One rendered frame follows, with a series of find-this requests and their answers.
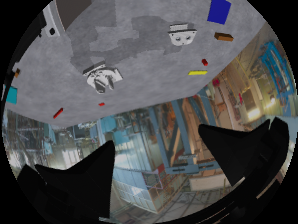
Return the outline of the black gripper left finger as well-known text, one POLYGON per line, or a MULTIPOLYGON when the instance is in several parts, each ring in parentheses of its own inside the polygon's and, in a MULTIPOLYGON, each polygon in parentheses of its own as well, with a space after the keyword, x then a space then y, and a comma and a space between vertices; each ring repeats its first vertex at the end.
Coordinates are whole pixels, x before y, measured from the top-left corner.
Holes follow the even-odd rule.
POLYGON ((109 220, 114 156, 113 140, 109 140, 64 171, 41 164, 35 164, 35 168, 47 184, 71 194, 74 200, 100 214, 98 217, 109 220))

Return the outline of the orange-brown rectangular block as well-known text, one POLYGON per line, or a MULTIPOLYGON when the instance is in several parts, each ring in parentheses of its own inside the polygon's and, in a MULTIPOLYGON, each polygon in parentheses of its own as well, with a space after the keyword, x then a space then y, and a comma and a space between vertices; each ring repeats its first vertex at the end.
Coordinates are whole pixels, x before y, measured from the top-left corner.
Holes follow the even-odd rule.
POLYGON ((214 35, 217 40, 223 40, 223 41, 233 41, 234 37, 229 34, 222 34, 222 32, 216 32, 216 35, 214 35))

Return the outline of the teal flat rectangular plate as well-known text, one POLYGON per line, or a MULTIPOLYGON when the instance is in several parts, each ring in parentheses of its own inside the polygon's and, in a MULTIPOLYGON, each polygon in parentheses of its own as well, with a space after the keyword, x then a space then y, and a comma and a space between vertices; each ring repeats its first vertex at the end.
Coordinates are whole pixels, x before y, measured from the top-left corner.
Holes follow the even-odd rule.
POLYGON ((7 95, 7 100, 5 101, 8 101, 8 103, 15 103, 16 105, 16 97, 17 97, 17 88, 12 88, 12 85, 11 85, 11 88, 9 88, 9 92, 7 95))

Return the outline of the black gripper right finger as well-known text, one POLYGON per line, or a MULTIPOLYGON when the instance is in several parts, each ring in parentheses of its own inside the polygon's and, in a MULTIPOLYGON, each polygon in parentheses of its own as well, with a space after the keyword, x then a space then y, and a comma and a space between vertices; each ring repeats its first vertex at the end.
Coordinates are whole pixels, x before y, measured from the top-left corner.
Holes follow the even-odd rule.
POLYGON ((243 172, 254 156, 263 133, 269 129, 270 119, 255 127, 253 131, 218 128, 214 125, 198 125, 198 133, 209 148, 231 186, 243 179, 243 172))

